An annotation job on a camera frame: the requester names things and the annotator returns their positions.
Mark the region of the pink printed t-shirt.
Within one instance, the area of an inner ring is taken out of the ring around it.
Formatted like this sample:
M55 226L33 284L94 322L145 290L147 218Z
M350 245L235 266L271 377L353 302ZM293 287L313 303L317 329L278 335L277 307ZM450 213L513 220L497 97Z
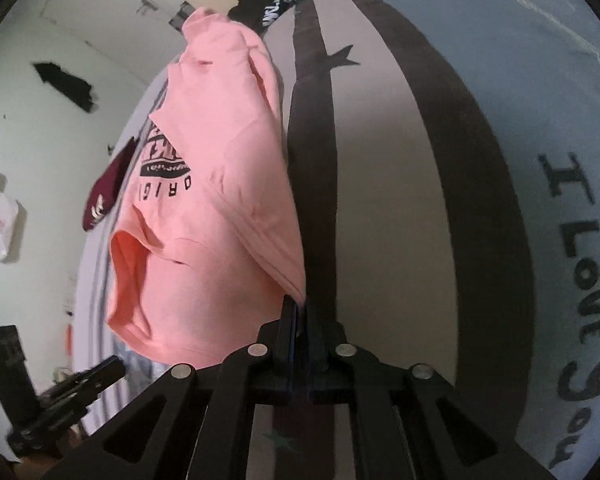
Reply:
M303 302L306 272L268 49L209 9L183 32L111 233L107 323L145 358L203 368Z

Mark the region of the white door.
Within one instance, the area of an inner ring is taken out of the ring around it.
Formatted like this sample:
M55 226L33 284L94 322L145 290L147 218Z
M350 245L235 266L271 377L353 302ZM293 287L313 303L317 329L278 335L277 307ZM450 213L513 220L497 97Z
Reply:
M46 0L42 17L149 84L184 49L186 0Z

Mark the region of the black garment on wall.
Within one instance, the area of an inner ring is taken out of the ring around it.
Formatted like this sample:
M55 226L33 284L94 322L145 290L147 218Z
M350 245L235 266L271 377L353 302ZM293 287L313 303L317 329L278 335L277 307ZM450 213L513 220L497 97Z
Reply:
M35 62L32 66L44 84L50 84L81 110L91 113L95 109L93 86L86 80L70 74L53 62Z

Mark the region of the maroon folded garment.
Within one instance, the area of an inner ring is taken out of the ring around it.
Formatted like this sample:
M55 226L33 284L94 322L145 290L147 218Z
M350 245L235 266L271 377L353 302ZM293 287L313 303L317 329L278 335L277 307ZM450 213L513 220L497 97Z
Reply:
M137 138L131 138L95 181L84 208L84 232L94 229L114 208L136 147Z

